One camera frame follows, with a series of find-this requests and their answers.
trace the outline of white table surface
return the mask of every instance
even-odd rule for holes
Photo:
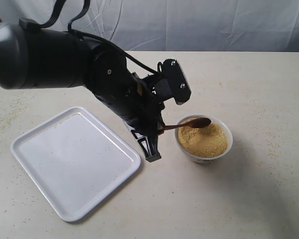
[[[142,152],[121,120],[83,87],[0,88],[0,239],[299,239],[299,53],[134,52],[155,67],[176,58],[192,89],[173,100],[165,123],[202,113],[234,135],[225,158],[193,163],[173,131],[159,138],[162,159],[76,224],[62,221],[12,156],[17,136],[71,106],[94,113]],[[145,71],[129,64],[140,76]]]

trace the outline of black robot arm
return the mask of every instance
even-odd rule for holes
[[[73,30],[71,25],[68,32],[45,29],[57,20],[64,2],[57,0],[50,20],[42,25],[29,19],[21,19],[19,25],[0,23],[0,86],[84,86],[124,120],[147,161],[160,159],[157,140],[165,126],[164,101],[174,98],[181,105],[191,94],[179,63],[167,59],[155,71],[113,43]],[[85,0],[79,16],[88,6]],[[152,74],[141,79],[129,72],[127,57]]]

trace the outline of plastic tray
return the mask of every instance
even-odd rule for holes
[[[86,215],[141,164],[132,148],[80,107],[18,137],[11,151],[67,222]]]

